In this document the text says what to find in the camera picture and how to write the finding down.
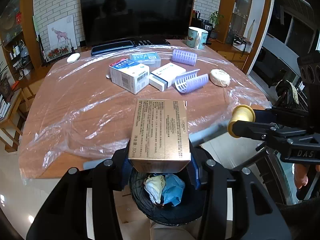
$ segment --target television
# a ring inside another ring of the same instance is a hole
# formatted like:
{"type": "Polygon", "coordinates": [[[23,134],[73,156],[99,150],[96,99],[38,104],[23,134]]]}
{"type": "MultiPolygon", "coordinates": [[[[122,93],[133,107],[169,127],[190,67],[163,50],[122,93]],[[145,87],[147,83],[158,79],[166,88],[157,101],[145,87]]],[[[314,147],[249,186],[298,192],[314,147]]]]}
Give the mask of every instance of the television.
{"type": "Polygon", "coordinates": [[[81,0],[86,44],[186,36],[193,0],[81,0]]]}

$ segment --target red object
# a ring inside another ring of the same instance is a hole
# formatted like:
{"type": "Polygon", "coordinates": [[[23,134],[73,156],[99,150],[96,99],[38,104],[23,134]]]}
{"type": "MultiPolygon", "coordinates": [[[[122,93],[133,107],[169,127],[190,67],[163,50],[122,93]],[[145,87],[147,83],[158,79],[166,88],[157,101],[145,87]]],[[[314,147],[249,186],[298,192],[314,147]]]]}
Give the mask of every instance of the red object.
{"type": "Polygon", "coordinates": [[[14,90],[14,88],[15,88],[18,84],[19,84],[19,81],[16,81],[16,82],[12,85],[11,89],[14,90]]]}
{"type": "Polygon", "coordinates": [[[17,24],[20,24],[21,23],[21,12],[18,12],[17,15],[16,15],[16,21],[17,21],[17,24]]]}

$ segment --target yellow plastic spool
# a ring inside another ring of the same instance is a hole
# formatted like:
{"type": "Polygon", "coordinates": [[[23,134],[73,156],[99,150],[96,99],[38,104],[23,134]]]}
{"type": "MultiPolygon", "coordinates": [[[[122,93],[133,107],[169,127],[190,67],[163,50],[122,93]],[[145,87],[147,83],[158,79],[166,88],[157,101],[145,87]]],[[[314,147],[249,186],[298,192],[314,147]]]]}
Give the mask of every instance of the yellow plastic spool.
{"type": "Polygon", "coordinates": [[[256,115],[253,109],[247,105],[239,105],[236,106],[232,111],[232,117],[230,122],[228,123],[228,133],[234,138],[240,138],[236,136],[232,131],[232,126],[236,121],[246,121],[246,122],[254,122],[256,120],[256,115]]]}

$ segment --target barcode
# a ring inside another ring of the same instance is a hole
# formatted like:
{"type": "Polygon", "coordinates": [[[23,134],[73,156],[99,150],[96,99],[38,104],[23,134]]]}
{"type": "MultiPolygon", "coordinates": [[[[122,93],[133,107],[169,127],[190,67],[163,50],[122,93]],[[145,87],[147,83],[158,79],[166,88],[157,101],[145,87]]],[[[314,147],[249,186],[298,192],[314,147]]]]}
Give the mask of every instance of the barcode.
{"type": "Polygon", "coordinates": [[[122,85],[123,85],[125,88],[129,89],[129,80],[128,80],[127,77],[125,77],[125,76],[122,76],[122,85]]]}
{"type": "Polygon", "coordinates": [[[141,76],[138,77],[137,81],[140,82],[142,79],[145,78],[145,76],[148,74],[148,72],[143,73],[141,76]]]}

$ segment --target human hand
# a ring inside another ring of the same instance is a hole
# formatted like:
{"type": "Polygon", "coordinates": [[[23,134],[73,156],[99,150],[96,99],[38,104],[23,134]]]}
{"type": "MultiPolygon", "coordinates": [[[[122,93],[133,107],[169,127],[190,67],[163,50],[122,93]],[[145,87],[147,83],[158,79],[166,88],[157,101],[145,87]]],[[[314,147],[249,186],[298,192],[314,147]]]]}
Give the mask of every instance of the human hand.
{"type": "MultiPolygon", "coordinates": [[[[308,183],[308,170],[309,168],[302,164],[294,165],[294,184],[297,189],[301,189],[302,186],[307,185],[308,183]]],[[[316,171],[320,172],[320,165],[316,165],[316,171]]]]}

